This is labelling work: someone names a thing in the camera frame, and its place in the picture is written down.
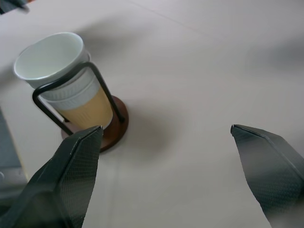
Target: black metal cup holder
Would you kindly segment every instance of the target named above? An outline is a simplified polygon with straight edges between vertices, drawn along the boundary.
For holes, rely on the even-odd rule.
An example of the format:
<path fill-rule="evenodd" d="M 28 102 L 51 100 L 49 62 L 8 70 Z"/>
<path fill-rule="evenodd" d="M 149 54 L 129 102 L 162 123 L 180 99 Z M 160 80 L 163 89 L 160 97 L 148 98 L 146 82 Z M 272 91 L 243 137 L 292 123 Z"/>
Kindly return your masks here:
<path fill-rule="evenodd" d="M 120 113 L 119 109 L 117 108 L 117 105 L 115 103 L 115 101 L 112 98 L 112 95 L 101 75 L 101 73 L 99 72 L 98 68 L 92 63 L 92 62 L 82 62 L 82 63 L 78 63 L 75 67 L 73 67 L 72 70 L 70 70 L 67 74 L 63 75 L 61 78 L 47 83 L 45 85 L 42 85 L 38 88 L 36 88 L 33 92 L 32 98 L 34 103 L 37 105 L 38 108 L 40 108 L 41 111 L 43 111 L 54 123 L 57 124 L 58 127 L 60 127 L 65 133 L 67 133 L 68 135 L 72 135 L 73 132 L 63 123 L 61 122 L 61 120 L 59 120 L 40 100 L 39 95 L 41 95 L 42 93 L 55 89 L 61 85 L 63 85 L 64 83 L 66 83 L 67 81 L 71 80 L 76 74 L 78 74 L 82 69 L 84 68 L 90 68 L 94 75 L 96 76 L 100 86 L 102 87 L 102 89 L 104 90 L 105 95 L 107 96 L 113 110 L 115 111 L 119 122 L 123 123 L 125 118 L 122 116 L 122 114 Z"/>

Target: wooden base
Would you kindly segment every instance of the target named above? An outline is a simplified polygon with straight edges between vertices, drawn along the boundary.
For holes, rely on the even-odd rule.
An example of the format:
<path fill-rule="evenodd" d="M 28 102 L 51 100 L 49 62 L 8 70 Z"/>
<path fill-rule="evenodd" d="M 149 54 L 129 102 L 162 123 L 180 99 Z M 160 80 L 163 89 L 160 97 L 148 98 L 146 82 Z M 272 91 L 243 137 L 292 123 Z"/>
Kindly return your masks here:
<path fill-rule="evenodd" d="M 112 109 L 113 119 L 110 125 L 106 129 L 104 129 L 104 135 L 100 146 L 100 152 L 104 152 L 105 150 L 111 148 L 116 143 L 118 143 L 119 140 L 121 140 L 121 138 L 127 131 L 129 125 L 129 114 L 126 106 L 124 105 L 122 100 L 120 100 L 118 97 L 116 96 L 112 96 L 112 97 L 118 107 L 118 110 L 124 117 L 124 122 L 123 123 L 119 122 L 116 113 Z M 80 128 L 73 125 L 71 122 L 65 122 L 65 125 L 74 133 L 81 130 Z M 68 135 L 63 130 L 61 130 L 61 135 L 63 139 L 68 137 Z"/>

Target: round wooden coaster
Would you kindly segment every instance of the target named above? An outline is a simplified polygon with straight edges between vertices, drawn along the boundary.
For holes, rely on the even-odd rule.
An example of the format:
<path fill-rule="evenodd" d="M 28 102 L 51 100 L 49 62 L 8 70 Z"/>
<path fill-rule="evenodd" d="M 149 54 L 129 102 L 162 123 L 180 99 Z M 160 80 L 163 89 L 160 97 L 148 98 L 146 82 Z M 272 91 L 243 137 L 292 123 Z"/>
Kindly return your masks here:
<path fill-rule="evenodd" d="M 123 135 L 127 131 L 129 125 L 129 114 L 126 106 L 124 105 L 122 100 L 120 100 L 118 97 L 116 96 L 112 96 L 112 97 L 118 107 L 118 110 L 124 117 L 124 122 L 123 123 L 119 122 L 116 113 L 112 109 L 113 119 L 110 125 L 106 129 L 104 129 L 104 135 L 100 146 L 100 152 L 103 152 L 114 146 L 116 143 L 118 143 L 119 140 L 123 137 Z M 71 122 L 65 122 L 65 125 L 74 133 L 81 130 L 77 126 L 73 125 Z M 68 137 L 67 133 L 65 133 L 63 130 L 61 130 L 61 135 L 63 139 Z"/>

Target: table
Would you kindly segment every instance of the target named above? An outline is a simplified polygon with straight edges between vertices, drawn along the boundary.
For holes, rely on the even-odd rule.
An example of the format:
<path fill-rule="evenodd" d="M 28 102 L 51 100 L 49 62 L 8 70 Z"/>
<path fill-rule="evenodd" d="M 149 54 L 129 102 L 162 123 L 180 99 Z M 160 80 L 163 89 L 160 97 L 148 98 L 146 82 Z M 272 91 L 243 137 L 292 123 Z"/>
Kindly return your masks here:
<path fill-rule="evenodd" d="M 303 3 L 289 0 L 37 0 L 0 17 L 0 106 L 30 178 L 59 128 L 11 73 L 26 46 L 84 39 L 130 125 L 100 156 L 84 228 L 269 228 L 232 124 L 304 148 Z"/>

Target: white table surface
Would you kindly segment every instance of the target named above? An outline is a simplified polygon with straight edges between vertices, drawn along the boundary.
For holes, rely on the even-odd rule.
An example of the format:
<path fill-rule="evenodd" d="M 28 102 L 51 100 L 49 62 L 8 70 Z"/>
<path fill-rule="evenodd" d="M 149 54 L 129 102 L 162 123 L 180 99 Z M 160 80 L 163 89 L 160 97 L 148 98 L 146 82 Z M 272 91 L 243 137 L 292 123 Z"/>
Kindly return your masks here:
<path fill-rule="evenodd" d="M 304 148 L 304 4 L 296 0 L 37 0 L 0 17 L 0 107 L 29 177 L 59 128 L 11 74 L 18 53 L 80 34 L 130 114 L 99 159 L 84 228 L 269 228 L 232 124 Z"/>

